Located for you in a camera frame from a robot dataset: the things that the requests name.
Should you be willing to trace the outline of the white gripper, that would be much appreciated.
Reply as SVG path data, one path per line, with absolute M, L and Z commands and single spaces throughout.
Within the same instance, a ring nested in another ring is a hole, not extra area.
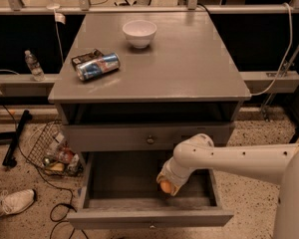
M 172 157 L 163 165 L 162 171 L 156 177 L 156 182 L 158 184 L 171 182 L 170 195 L 176 196 L 193 172 L 194 168 L 182 167 Z

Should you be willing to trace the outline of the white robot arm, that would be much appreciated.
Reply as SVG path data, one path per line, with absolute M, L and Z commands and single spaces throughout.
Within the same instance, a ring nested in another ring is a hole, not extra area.
M 175 196 L 196 170 L 210 168 L 279 185 L 273 239 L 299 239 L 299 142 L 217 147 L 199 133 L 174 148 L 156 182 Z

